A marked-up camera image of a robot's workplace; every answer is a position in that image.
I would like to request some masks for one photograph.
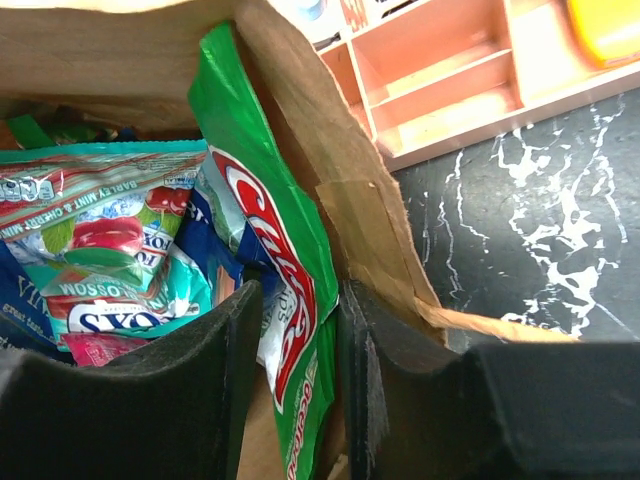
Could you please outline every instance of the blue package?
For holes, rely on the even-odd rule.
[[[34,350],[58,360],[44,298],[24,269],[0,242],[0,348]]]
[[[205,278],[214,282],[219,262],[229,276],[241,282],[243,265],[237,262],[213,229],[213,215],[207,202],[195,190],[187,206],[175,243],[200,268]]]

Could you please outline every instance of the green candy bag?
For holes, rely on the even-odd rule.
[[[277,344],[271,350],[279,359],[263,361],[286,476],[308,480],[335,394],[332,312],[338,282],[329,241],[315,204],[278,151],[231,26],[218,26],[200,46],[191,107],[222,177],[280,274],[285,295],[293,300],[285,315],[267,315],[270,334],[263,329],[261,341]]]

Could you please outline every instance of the paper bag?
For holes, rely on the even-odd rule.
[[[441,308],[411,242],[397,183],[311,44],[266,0],[23,5],[0,0],[0,98],[69,105],[146,132],[197,128],[187,90],[198,42],[233,18],[278,146],[318,205],[343,277],[362,281],[407,323],[442,342],[445,327],[520,341],[570,340]],[[249,478],[242,467],[240,478]]]

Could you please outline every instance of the red cherry graphic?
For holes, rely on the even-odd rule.
[[[71,247],[109,248],[133,256],[142,250],[143,239],[142,224],[136,217],[101,218],[77,224]]]
[[[157,213],[173,213],[182,216],[187,209],[191,190],[157,187],[147,194],[147,207]]]

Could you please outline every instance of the orange object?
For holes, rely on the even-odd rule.
[[[607,67],[622,65],[639,50],[630,33],[640,0],[573,1],[420,0],[320,55],[387,167],[398,170],[640,87],[640,61],[599,67],[571,18],[582,8],[579,25],[595,25],[584,20],[590,11],[601,32],[617,31],[597,45]]]
[[[569,0],[582,49],[599,68],[640,59],[640,1]]]
[[[367,9],[363,0],[341,0],[342,11],[347,24],[351,27],[352,32],[362,30],[369,25],[367,18]]]

